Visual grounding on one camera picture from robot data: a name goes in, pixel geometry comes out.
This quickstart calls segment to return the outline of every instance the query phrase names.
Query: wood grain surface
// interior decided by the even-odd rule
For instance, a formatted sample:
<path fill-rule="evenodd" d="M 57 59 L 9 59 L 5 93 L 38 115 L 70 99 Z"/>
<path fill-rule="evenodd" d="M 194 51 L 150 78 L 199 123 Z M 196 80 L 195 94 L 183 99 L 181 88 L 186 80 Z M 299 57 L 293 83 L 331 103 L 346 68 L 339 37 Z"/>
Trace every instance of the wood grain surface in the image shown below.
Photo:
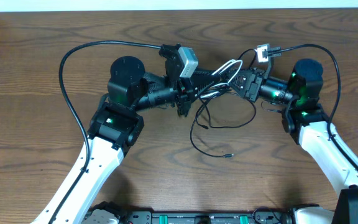
<path fill-rule="evenodd" d="M 358 155 L 358 9 L 0 13 L 0 223 L 31 222 L 71 169 L 83 140 L 60 92 L 58 66 L 73 47 L 105 39 L 181 43 L 193 47 L 200 66 L 208 69 L 259 44 L 323 45 L 336 56 L 342 75 L 334 123 Z M 86 128 L 107 92 L 111 63 L 124 55 L 164 74 L 164 60 L 153 49 L 91 47 L 68 59 L 67 92 Z M 273 75 L 287 79 L 301 58 L 323 64 L 321 102 L 329 113 L 336 76 L 324 52 L 285 53 Z M 113 200 L 156 211 L 299 203 L 334 209 L 336 194 L 318 165 L 284 132 L 280 115 L 259 105 L 255 120 L 241 129 L 195 129 L 196 144 L 213 154 L 233 152 L 232 159 L 206 157 L 192 148 L 191 117 L 199 103 L 189 118 L 178 118 L 174 108 L 141 112 L 145 128 L 139 140 L 95 203 Z M 235 96 L 211 103 L 216 124 L 249 119 L 251 109 Z"/>

